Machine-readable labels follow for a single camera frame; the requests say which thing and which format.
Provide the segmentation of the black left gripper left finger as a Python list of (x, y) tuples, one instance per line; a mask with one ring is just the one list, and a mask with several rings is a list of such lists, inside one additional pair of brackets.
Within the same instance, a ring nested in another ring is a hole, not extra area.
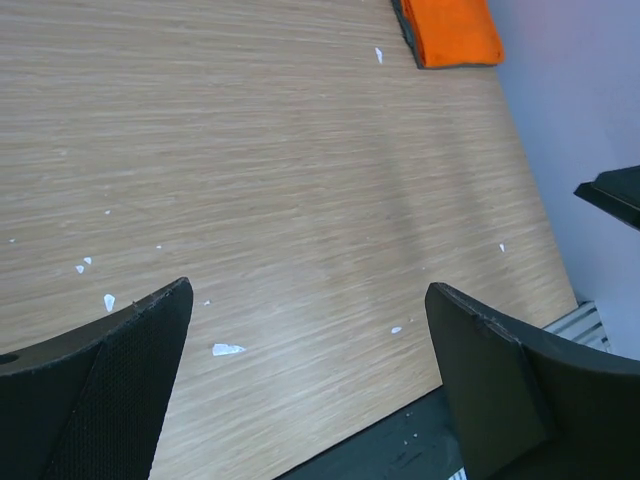
[(187, 338), (185, 277), (1, 356), (4, 479), (146, 479)]

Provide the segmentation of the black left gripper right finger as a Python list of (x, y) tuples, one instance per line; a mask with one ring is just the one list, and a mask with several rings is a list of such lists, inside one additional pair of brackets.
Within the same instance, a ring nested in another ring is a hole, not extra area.
[(425, 309), (468, 478), (638, 478), (638, 361), (445, 283), (429, 285)]

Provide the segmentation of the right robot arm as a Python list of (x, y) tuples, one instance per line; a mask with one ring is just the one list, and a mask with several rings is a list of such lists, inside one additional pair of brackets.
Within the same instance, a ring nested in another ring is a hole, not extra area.
[(640, 166), (600, 173), (581, 183), (574, 194), (626, 225), (639, 230)]

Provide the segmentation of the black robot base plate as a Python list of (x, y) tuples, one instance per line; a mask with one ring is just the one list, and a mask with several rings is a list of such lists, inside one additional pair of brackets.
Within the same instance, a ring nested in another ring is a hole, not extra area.
[(280, 480), (464, 479), (439, 387), (279, 476)]

